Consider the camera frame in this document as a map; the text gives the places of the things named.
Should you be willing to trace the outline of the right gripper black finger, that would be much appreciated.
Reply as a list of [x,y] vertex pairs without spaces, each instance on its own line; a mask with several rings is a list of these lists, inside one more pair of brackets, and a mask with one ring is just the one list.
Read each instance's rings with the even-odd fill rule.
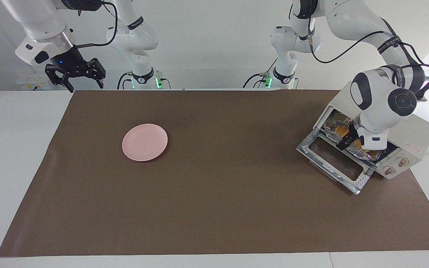
[[106,77],[106,71],[98,59],[91,59],[88,62],[88,77],[94,80],[100,89],[104,88],[103,79]]
[[53,85],[60,85],[65,87],[70,93],[74,93],[74,88],[69,82],[70,76],[68,72],[63,73],[62,77],[59,77],[57,74],[57,68],[54,65],[46,65],[45,73],[48,76],[49,80]]

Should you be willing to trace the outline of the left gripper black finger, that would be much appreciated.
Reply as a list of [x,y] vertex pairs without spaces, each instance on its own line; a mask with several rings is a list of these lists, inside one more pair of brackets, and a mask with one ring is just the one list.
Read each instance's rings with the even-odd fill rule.
[[345,135],[340,142],[336,145],[339,150],[347,149],[353,143],[353,136]]

